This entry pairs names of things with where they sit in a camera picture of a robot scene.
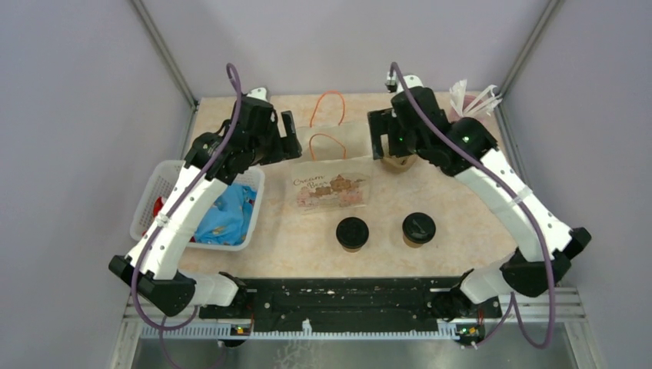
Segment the paper takeout bag orange handles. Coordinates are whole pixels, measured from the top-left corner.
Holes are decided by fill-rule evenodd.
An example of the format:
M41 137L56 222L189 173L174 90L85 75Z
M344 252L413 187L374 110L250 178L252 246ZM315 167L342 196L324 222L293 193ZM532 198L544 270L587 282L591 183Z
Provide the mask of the paper takeout bag orange handles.
M318 120L318 108L328 95L341 100L337 120ZM317 100L308 125L296 130L303 149L290 166L290 204L303 214L356 208L371 195L372 147L364 122L346 121L346 102L338 91L326 91Z

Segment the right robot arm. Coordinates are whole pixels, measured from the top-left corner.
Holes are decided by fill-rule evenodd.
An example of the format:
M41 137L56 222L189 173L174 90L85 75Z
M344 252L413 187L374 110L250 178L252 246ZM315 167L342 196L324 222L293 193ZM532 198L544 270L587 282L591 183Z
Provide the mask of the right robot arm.
M417 155L471 189L517 244L506 258L467 271L437 296L456 314L470 317L501 294L540 296L567 274L590 242L586 228L571 228L552 215L480 121L449 121L430 88L417 86L396 94L390 108L368 112L368 124L374 158L384 157L381 138L386 135L391 155Z

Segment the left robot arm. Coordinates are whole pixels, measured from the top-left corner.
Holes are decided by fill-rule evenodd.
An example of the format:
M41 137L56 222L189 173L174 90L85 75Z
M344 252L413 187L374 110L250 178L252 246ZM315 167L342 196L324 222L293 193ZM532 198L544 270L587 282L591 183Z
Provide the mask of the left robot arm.
M135 308L153 304L167 317L185 308L215 305L227 317L245 311L240 283L226 273L183 274L179 261L202 218L235 181L256 165L299 158L293 114L256 95L240 95L223 131L205 132L191 144L168 200L138 243L109 261L109 271L131 289Z

